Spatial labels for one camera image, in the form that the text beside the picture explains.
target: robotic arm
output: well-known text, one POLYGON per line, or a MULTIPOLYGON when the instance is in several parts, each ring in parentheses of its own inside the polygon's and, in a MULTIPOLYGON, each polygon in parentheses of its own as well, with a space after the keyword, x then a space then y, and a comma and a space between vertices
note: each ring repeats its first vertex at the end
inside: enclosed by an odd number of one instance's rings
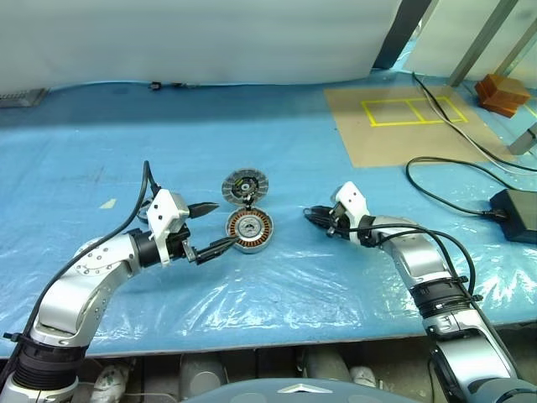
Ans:
POLYGON ((415 222, 369 215, 365 198, 352 182, 332 199, 333 208, 312 207, 306 217, 326 228, 329 236, 338 233, 356 244, 378 245, 393 258, 434 344, 432 359, 448 401, 535 401, 535 386, 518 379, 503 343, 463 287, 465 279, 448 270, 423 233, 402 234, 415 228, 415 222))
MULTIPOLYGON (((178 194, 159 187, 155 192, 148 209, 149 231, 117 235, 85 254, 48 289, 29 336, 9 335, 20 348, 0 403, 69 402, 78 385, 77 370, 121 284, 144 267, 167 265, 172 259, 204 263, 236 242, 236 238, 223 238, 206 249, 191 247, 186 218, 203 216, 218 205, 187 206, 178 194)), ((98 239, 82 245, 76 254, 98 239)))

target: metal pole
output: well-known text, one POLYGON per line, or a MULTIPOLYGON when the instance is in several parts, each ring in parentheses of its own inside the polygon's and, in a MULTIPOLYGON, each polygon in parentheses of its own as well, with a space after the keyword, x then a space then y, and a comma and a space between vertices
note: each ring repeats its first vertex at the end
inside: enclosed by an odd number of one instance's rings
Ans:
POLYGON ((528 54, 529 50, 537 42, 537 18, 526 29, 519 42, 509 52, 502 64, 494 71, 499 76, 508 76, 517 64, 528 54))
POLYGON ((503 21, 509 16, 511 10, 513 10, 518 1, 519 0, 500 0, 498 2, 498 5, 488 17, 487 22, 483 25, 483 28, 481 28, 481 31, 470 45, 470 48, 468 48, 455 70, 451 73, 447 82, 449 86, 458 86, 461 84, 464 77, 467 76, 468 71, 470 71, 477 59, 479 59, 479 56, 481 56, 481 53, 487 48, 488 43, 498 32, 503 21))

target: white wall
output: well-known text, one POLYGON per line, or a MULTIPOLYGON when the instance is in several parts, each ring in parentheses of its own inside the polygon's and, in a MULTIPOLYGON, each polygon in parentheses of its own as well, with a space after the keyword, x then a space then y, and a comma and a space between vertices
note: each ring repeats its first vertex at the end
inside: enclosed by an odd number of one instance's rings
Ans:
POLYGON ((0 92, 366 76, 400 0, 3 0, 0 92))
MULTIPOLYGON (((404 68, 431 76, 450 76, 497 4, 498 0, 440 0, 404 68)), ((537 0, 519 0, 467 78, 481 80, 493 73, 535 18, 537 0)), ((521 68, 511 76, 535 87, 537 70, 521 68)))

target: white cable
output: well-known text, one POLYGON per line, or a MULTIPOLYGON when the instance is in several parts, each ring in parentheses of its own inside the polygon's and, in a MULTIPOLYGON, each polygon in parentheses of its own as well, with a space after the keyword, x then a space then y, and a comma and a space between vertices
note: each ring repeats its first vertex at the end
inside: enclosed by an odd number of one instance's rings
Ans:
POLYGON ((162 396, 162 397, 167 397, 168 399, 170 399, 171 401, 175 403, 179 403, 179 401, 175 399, 169 393, 125 393, 123 394, 123 396, 162 396))
POLYGON ((477 151, 479 151, 481 154, 483 154, 483 156, 489 160, 490 162, 492 162, 493 164, 495 164, 500 170, 503 170, 505 172, 508 172, 509 174, 514 174, 514 175, 535 175, 537 174, 537 172, 517 172, 515 170, 510 170, 509 168, 506 168, 504 167, 503 165, 500 165, 498 162, 496 162, 493 158, 491 158, 489 155, 487 155, 487 153, 485 153, 482 149, 480 149, 479 147, 477 147, 477 144, 476 142, 470 137, 468 136, 466 133, 464 133, 464 131, 459 128, 458 126, 456 126, 453 122, 450 122, 449 120, 447 120, 446 118, 444 118, 441 114, 441 112, 436 109, 436 106, 435 104, 433 103, 432 99, 430 98, 430 95, 427 93, 427 91, 425 91, 425 89, 421 88, 421 91, 424 93, 425 95, 425 98, 427 99, 427 102, 429 103, 430 107, 432 108, 433 111, 435 111, 435 113, 438 115, 438 117, 443 120, 444 122, 446 122, 447 124, 449 124, 450 126, 452 126, 454 129, 456 129, 460 134, 462 134, 462 136, 468 140, 468 142, 473 145, 477 151))

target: cardboard sheet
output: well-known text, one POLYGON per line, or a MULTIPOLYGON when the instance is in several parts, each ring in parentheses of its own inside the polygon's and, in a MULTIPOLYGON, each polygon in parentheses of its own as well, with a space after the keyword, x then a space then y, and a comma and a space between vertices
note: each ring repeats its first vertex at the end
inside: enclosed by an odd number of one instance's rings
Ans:
MULTIPOLYGON (((496 155, 499 138, 450 87, 430 87, 450 120, 496 155)), ((402 165, 420 155, 485 158, 442 122, 417 87, 326 89, 326 99, 355 167, 402 165)))

